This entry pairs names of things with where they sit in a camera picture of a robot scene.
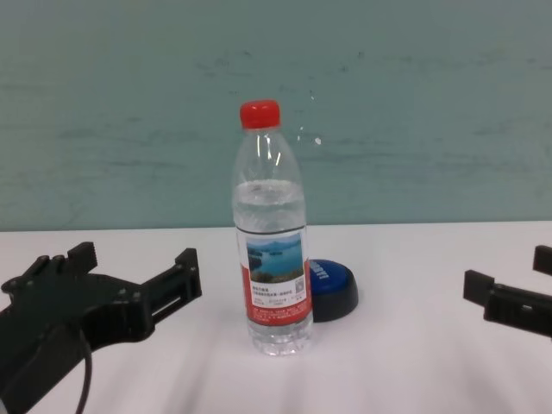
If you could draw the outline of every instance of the red bottle cap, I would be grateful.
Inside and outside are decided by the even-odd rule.
[[[278,102],[272,99],[246,102],[240,108],[240,119],[244,129],[278,127]]]

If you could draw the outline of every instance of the bottle neck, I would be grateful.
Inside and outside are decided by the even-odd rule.
[[[246,135],[270,135],[279,132],[279,126],[270,128],[244,129],[243,131]]]

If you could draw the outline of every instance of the lake image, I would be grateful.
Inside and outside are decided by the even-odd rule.
[[[247,242],[252,281],[280,283],[294,280],[304,273],[300,234],[272,240],[252,237]]]

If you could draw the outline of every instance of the plastic bottle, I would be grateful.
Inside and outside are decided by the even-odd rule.
[[[240,118],[245,138],[235,161],[232,207],[248,330],[264,354],[294,354],[312,330],[301,173],[279,130],[276,101],[247,102]]]

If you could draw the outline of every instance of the black plastic mount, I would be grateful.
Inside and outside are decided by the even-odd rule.
[[[0,312],[0,400],[9,414],[30,410],[84,358],[81,331],[92,351],[142,341],[202,294],[193,248],[142,285],[90,274],[96,265],[84,242],[2,285],[11,299]]]
[[[533,269],[552,275],[552,248],[536,247]],[[487,321],[552,336],[552,296],[496,284],[494,278],[468,270],[464,298],[483,306]]]

